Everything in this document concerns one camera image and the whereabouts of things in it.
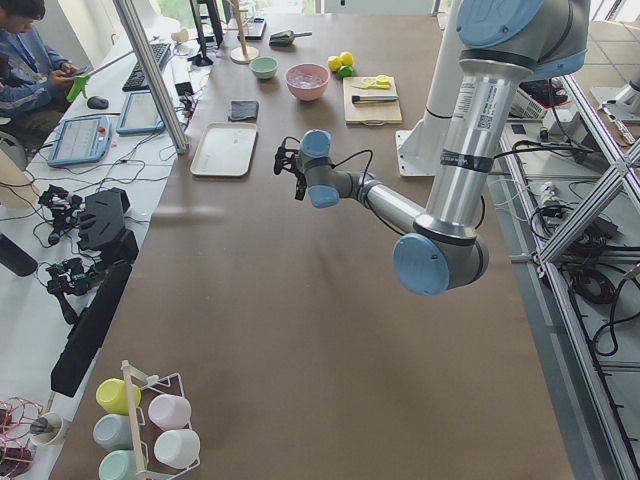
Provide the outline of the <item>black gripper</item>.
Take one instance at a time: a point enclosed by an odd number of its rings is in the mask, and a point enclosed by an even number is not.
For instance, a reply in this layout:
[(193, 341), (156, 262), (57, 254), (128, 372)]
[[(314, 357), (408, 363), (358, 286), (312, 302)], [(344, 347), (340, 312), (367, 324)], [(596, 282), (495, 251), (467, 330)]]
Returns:
[(295, 187), (295, 195), (294, 198), (298, 201), (303, 201), (306, 194), (306, 185), (307, 180), (304, 174), (304, 168), (301, 163), (300, 157), (298, 154), (293, 156), (292, 160), (292, 171), (296, 176), (296, 187)]

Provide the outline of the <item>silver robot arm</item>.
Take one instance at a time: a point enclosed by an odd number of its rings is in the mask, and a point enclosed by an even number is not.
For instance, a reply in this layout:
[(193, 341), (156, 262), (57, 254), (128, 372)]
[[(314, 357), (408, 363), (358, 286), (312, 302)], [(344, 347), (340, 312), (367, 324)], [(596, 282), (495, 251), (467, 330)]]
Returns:
[(424, 207), (367, 171), (341, 171), (330, 161), (331, 136), (309, 130), (287, 160), (298, 190), (316, 208), (352, 198), (402, 232), (393, 266), (417, 295), (437, 295), (478, 280), (489, 253), (474, 216), (518, 86), (579, 70), (586, 55), (587, 1), (462, 1), (448, 37), (461, 43), (462, 78)]

